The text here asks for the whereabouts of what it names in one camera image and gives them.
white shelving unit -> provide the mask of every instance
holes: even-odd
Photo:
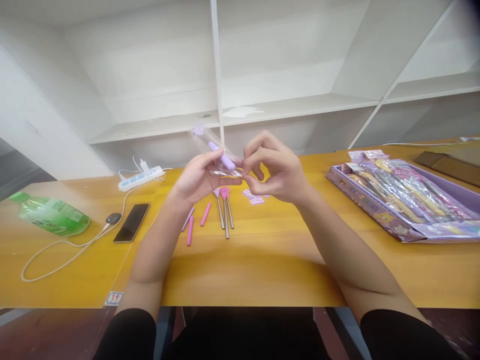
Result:
[[[480,91],[480,28],[468,1],[454,1],[401,72],[384,104]]]
[[[239,156],[262,129],[299,155],[480,133],[468,6],[0,1],[0,137],[64,180],[181,167],[195,124]]]

purple box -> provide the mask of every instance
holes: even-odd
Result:
[[[480,214],[480,194],[417,166],[409,165],[467,208]],[[332,166],[326,174],[327,179],[374,218],[386,231],[399,238],[402,243],[457,244],[480,242],[480,220],[450,221],[434,224],[411,222],[385,205],[372,192],[351,180],[341,169],[341,165]]]

hand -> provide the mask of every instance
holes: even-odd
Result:
[[[270,173],[265,182],[261,182],[265,176],[260,163]],[[253,171],[258,180],[249,175],[250,171]],[[266,130],[245,146],[242,175],[253,195],[272,195],[295,205],[306,199],[311,189],[300,159]]]
[[[180,177],[171,189],[171,194],[180,201],[185,201],[193,206],[210,194],[215,188],[224,185],[241,185],[242,180],[211,175],[212,162],[222,156],[224,150],[207,152],[195,156],[185,166]]]

person's left hand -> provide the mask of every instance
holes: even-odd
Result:
[[[207,152],[190,160],[171,189],[173,196],[193,206],[219,186],[241,185],[242,180],[239,178],[210,174],[209,168],[213,165],[212,162],[223,153],[224,150],[219,148],[217,151]]]

bottle cap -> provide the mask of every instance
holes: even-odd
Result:
[[[19,191],[14,193],[12,196],[8,197],[10,200],[13,200],[17,203],[24,202],[25,200],[30,199],[30,195],[28,195],[26,192]]]

